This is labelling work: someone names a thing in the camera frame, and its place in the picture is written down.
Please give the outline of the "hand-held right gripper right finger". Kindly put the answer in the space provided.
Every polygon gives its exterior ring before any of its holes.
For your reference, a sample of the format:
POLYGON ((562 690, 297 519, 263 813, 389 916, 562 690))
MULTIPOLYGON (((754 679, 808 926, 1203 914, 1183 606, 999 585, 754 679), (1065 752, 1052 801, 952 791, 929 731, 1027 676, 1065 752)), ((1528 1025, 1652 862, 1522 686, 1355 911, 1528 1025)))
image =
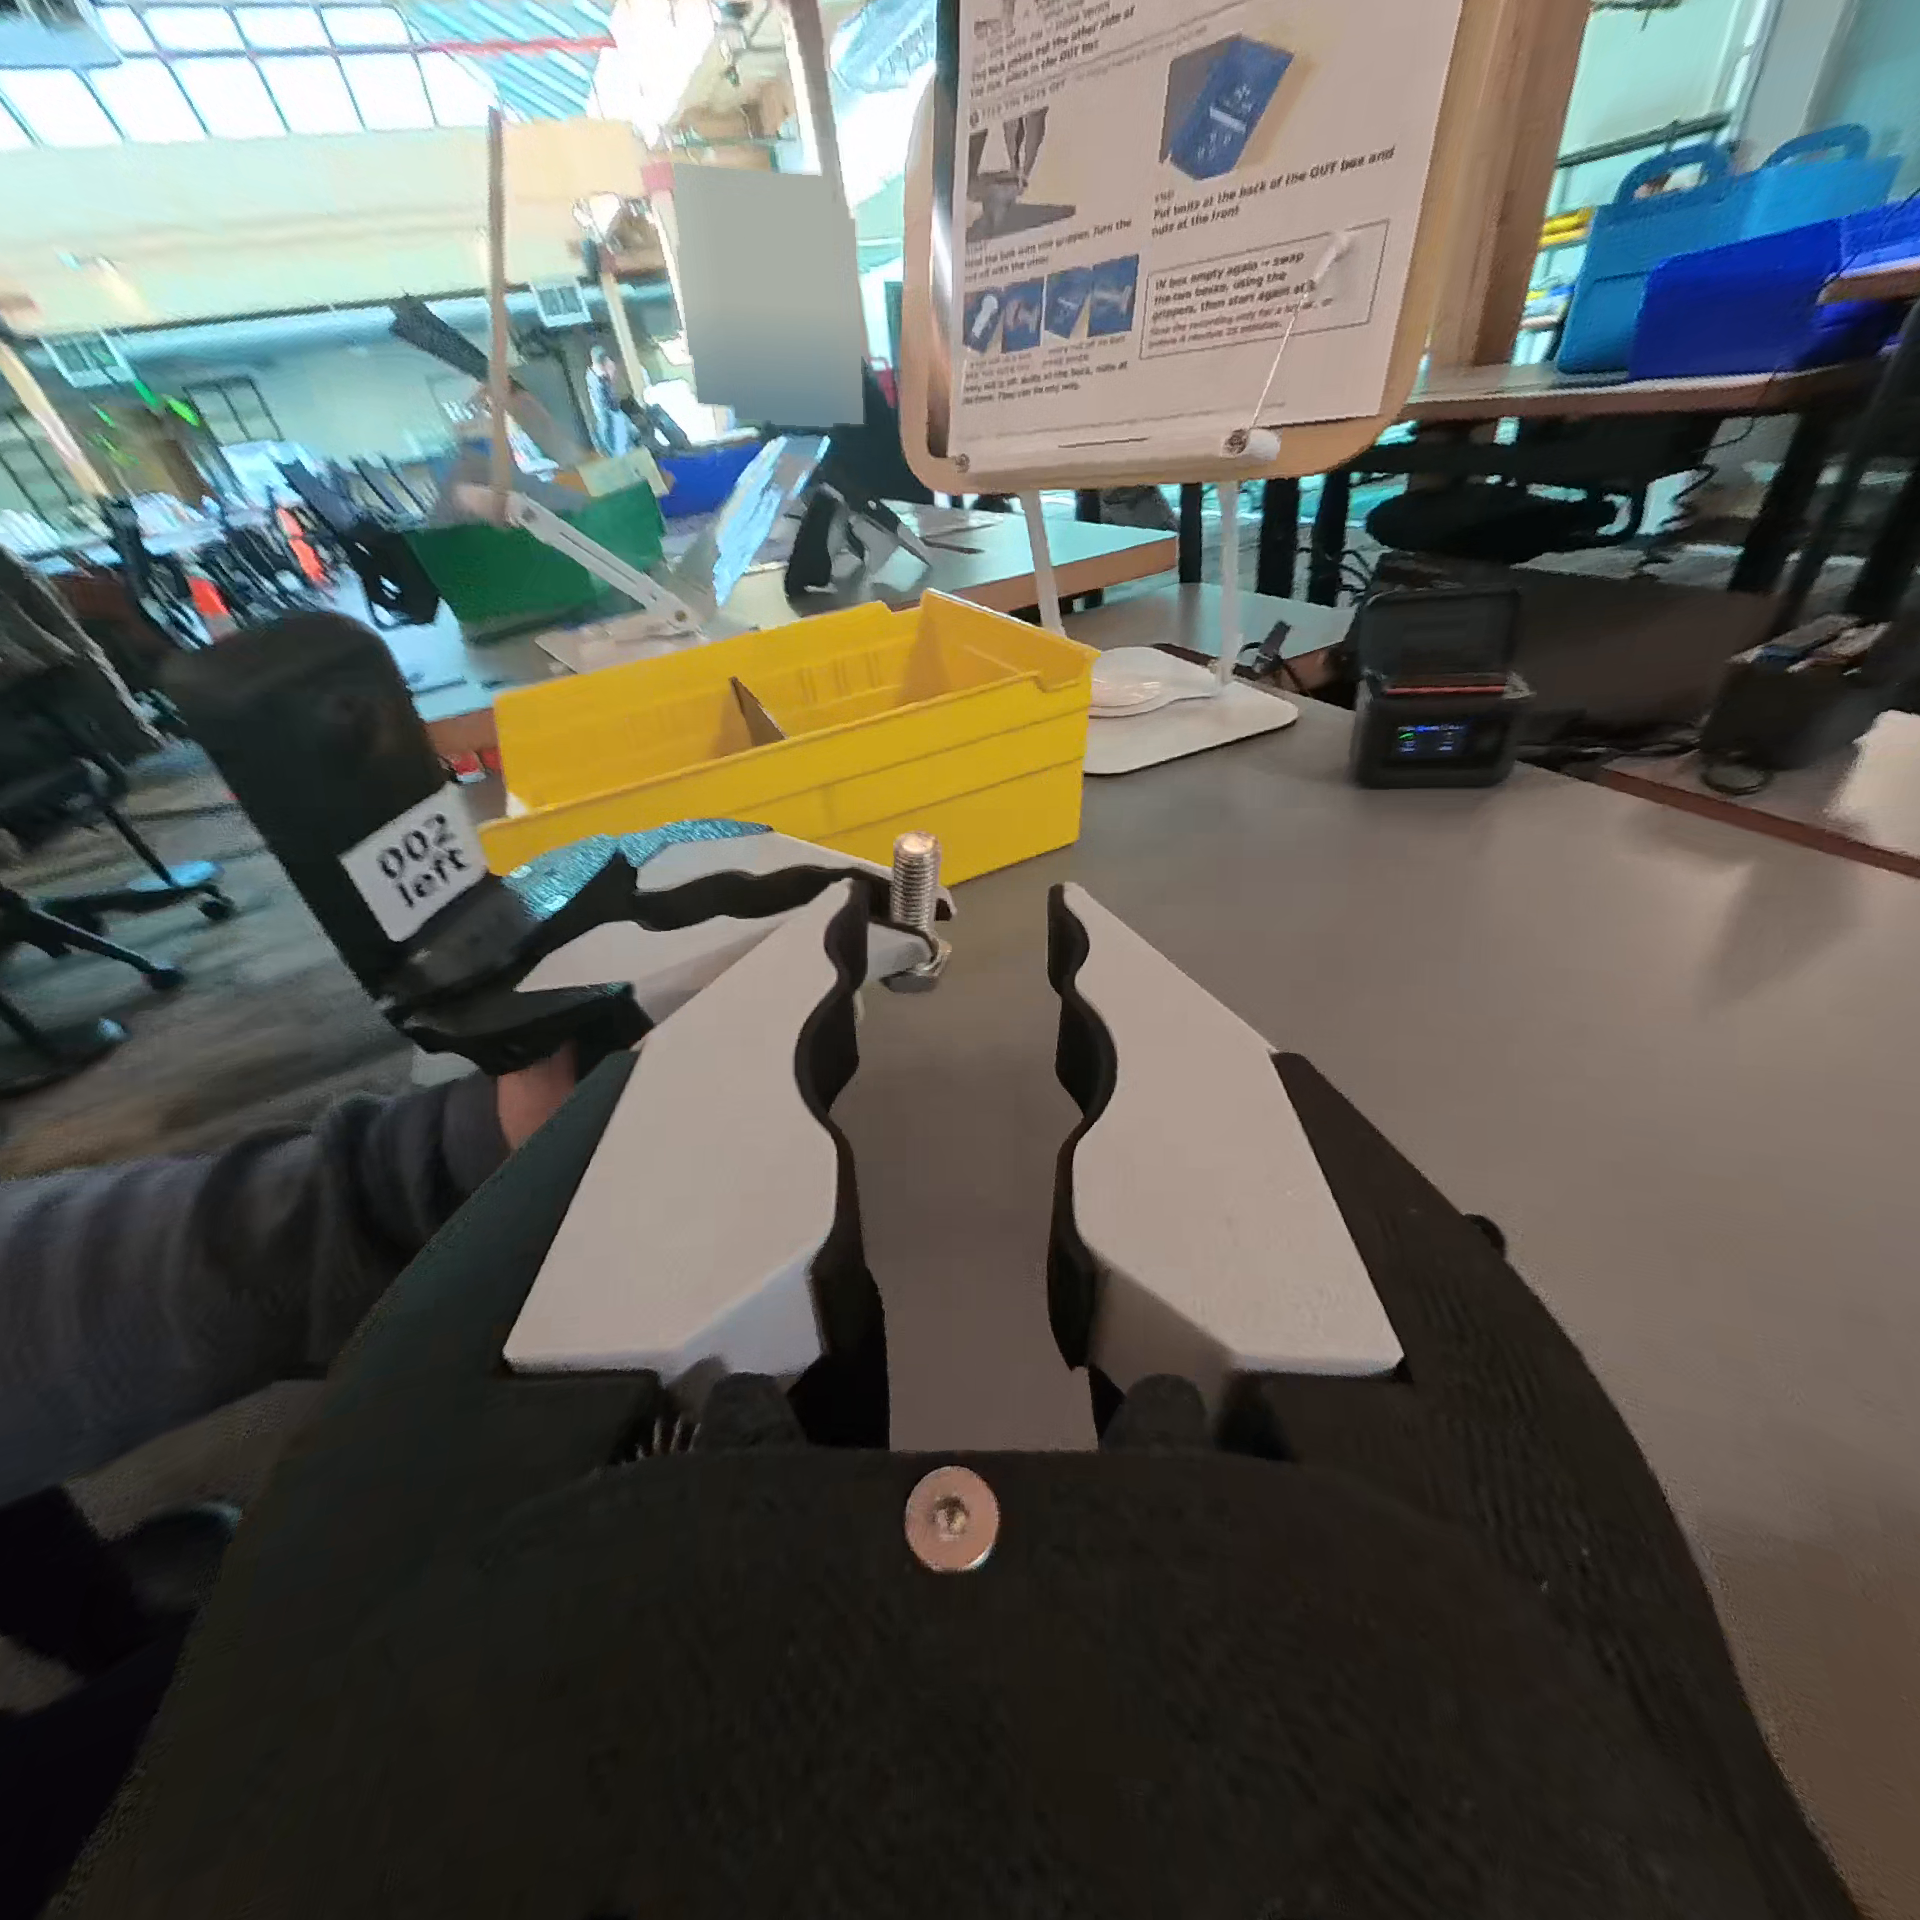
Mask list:
POLYGON ((1091 1380, 1384 1380, 1401 1360, 1280 1054, 1075 882, 1046 900, 1075 1108, 1047 1322, 1091 1380))

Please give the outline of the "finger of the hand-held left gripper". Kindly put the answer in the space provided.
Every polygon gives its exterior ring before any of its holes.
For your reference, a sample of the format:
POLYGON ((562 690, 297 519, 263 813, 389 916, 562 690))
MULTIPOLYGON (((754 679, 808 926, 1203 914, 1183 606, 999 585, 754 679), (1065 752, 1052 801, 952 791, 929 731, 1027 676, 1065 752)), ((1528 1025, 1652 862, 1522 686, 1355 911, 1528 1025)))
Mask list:
POLYGON ((851 878, 877 925, 893 925, 889 869, 769 828, 668 836, 634 835, 630 919, 637 926, 761 925, 792 914, 851 878))
POLYGON ((582 1046, 635 1046, 835 880, 595 880, 513 981, 513 1012, 569 1019, 582 1046))

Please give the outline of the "silver steel bolt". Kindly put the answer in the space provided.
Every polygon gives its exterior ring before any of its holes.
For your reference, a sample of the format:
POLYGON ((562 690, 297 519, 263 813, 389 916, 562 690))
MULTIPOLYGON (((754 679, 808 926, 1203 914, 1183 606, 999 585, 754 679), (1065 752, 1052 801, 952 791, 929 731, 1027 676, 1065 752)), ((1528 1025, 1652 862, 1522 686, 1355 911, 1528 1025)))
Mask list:
POLYGON ((902 833, 892 848, 886 925, 916 944, 913 978, 935 981, 947 963, 941 937, 941 845, 924 830, 902 833))

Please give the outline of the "yellow divided plastic bin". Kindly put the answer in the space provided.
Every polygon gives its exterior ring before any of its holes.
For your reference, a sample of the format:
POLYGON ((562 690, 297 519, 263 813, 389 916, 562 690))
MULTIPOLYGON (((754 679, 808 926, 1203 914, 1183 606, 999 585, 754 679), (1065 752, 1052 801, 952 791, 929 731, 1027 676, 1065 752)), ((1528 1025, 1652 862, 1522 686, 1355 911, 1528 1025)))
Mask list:
POLYGON ((947 889, 1068 851, 1083 818, 1093 649, 929 592, 709 641, 493 705, 491 873, 682 820, 758 824, 884 866, 929 833, 947 889), (786 741, 751 746, 748 684, 786 741))

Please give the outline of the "person's left forearm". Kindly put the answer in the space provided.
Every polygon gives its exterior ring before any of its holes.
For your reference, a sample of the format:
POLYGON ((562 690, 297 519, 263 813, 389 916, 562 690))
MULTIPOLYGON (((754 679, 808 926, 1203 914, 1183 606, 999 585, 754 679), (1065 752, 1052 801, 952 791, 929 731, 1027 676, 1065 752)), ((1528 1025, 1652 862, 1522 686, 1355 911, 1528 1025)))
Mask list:
POLYGON ((468 1075, 213 1155, 7 1179, 2 1500, 323 1373, 512 1155, 468 1075))

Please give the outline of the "black office chair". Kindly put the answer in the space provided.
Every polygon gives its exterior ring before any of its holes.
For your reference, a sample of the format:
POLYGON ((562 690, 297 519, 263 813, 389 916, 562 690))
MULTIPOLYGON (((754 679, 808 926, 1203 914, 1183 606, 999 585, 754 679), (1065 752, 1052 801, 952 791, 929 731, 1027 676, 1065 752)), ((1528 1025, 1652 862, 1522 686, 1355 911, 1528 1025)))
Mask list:
POLYGON ((161 731, 80 615, 31 565, 4 550, 4 870, 80 828, 110 830, 140 866, 140 875, 119 887, 48 899, 4 878, 4 956, 31 951, 54 963, 97 958, 135 974, 158 997, 185 987, 179 966, 106 935, 114 919, 179 904, 193 906, 210 925, 227 923, 235 912, 219 866, 170 866, 131 822, 131 770, 161 744, 161 731))

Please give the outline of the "green plastic bin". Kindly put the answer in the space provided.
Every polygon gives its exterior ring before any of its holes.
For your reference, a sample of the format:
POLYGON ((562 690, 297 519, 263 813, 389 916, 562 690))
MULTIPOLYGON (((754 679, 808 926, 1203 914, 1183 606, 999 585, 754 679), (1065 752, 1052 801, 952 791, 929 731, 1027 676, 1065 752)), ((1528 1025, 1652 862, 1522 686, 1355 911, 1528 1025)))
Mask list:
MULTIPOLYGON (((661 561, 663 516, 646 482, 601 497, 560 491, 554 512, 635 573, 649 573, 661 561)), ((470 636, 632 606, 600 577, 526 531, 455 521, 419 526, 402 535, 402 542, 470 636)))

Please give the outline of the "black folded stand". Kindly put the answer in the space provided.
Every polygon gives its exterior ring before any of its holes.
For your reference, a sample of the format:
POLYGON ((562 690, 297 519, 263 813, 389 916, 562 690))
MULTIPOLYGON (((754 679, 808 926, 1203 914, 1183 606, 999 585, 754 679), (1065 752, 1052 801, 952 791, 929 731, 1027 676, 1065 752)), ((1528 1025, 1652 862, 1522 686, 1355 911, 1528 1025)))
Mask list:
POLYGON ((867 578, 902 548, 903 526, 884 501, 822 485, 806 495, 782 570, 789 600, 867 578))

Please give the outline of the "tilted tablet screen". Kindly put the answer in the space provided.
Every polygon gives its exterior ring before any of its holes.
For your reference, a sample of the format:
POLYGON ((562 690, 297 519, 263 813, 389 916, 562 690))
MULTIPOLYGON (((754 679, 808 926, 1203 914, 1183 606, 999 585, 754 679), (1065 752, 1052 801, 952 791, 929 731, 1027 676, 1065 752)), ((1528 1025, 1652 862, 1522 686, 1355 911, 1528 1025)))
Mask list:
POLYGON ((760 565, 777 526, 792 519, 829 444, 827 435, 779 435, 760 444, 739 471, 693 547, 697 557, 685 554, 689 578, 705 589, 713 613, 760 565))

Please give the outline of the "thin wooden board with stand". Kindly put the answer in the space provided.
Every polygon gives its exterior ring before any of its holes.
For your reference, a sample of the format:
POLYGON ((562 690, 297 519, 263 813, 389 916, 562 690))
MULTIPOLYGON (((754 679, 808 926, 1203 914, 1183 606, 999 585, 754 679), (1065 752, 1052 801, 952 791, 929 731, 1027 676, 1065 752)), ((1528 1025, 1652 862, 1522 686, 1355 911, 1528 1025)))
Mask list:
POLYGON ((507 166, 506 121, 497 106, 485 121, 485 246, 487 246, 487 319, 490 353, 485 400, 491 420, 487 441, 487 482, 477 491, 470 515, 491 525, 523 532, 569 565, 582 566, 594 580, 625 599, 635 610, 637 645, 697 645, 705 639, 699 619, 672 591, 649 574, 622 563, 613 553, 582 535, 563 516, 515 491, 515 463, 509 433, 507 315, 507 166))

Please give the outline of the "blue plastic bin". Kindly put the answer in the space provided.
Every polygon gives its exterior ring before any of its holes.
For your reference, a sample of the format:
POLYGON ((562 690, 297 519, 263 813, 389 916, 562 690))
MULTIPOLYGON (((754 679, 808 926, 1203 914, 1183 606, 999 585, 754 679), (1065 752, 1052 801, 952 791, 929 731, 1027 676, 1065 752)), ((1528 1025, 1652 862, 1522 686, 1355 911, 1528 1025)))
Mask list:
POLYGON ((661 519, 675 522, 717 515, 761 448, 760 441, 743 439, 661 452, 655 459, 666 482, 657 497, 661 519))

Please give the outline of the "white board stand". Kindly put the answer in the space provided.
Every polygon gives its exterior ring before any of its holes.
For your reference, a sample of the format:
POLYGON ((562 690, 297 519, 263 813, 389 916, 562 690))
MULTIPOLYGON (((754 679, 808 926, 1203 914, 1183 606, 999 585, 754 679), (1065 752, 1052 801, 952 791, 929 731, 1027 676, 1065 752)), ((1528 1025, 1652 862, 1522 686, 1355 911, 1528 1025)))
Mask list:
POLYGON ((1082 774, 1114 781, 1267 739, 1299 721, 1293 700, 1241 683, 1239 591, 1219 591, 1211 664, 1163 647, 1127 645, 1091 653, 1082 774))

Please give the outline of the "black bag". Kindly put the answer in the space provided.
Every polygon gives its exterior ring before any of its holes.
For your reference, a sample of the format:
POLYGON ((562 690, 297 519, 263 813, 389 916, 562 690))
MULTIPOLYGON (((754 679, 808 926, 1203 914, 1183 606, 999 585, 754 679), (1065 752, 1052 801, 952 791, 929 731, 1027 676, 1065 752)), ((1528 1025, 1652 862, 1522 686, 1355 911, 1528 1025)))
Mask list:
POLYGON ((1455 481, 1406 488, 1363 519, 1380 548, 1434 561, 1517 566, 1601 547, 1619 512, 1605 492, 1555 497, 1455 481))

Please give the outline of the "brown desk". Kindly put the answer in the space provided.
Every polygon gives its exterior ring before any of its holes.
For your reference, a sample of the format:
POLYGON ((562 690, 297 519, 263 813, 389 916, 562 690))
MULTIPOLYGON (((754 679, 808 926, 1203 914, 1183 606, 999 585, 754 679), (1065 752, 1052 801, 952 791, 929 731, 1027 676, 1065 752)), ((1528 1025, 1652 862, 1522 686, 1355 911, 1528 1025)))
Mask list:
POLYGON ((1413 436, 1380 444, 1354 468, 1413 478, 1500 478, 1572 487, 1654 481, 1652 431, 1688 439, 1728 420, 1792 422, 1787 448, 1739 547, 1730 592, 1769 602, 1771 633, 1800 624, 1836 557, 1859 485, 1915 412, 1918 262, 1897 257, 1830 279, 1815 313, 1888 307, 1877 353, 1808 371, 1692 379, 1589 380, 1548 366, 1431 374, 1399 425, 1413 436))

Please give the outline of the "dark blue storage box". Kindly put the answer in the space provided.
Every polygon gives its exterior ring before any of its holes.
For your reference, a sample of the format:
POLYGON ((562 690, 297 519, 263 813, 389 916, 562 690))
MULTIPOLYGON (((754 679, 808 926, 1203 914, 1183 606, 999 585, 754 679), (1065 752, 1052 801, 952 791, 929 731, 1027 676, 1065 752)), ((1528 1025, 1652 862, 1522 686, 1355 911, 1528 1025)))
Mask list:
POLYGON ((1899 325, 1893 300, 1824 303, 1858 269, 1911 258, 1918 198, 1682 253, 1643 283, 1631 380, 1810 373, 1876 356, 1899 325))

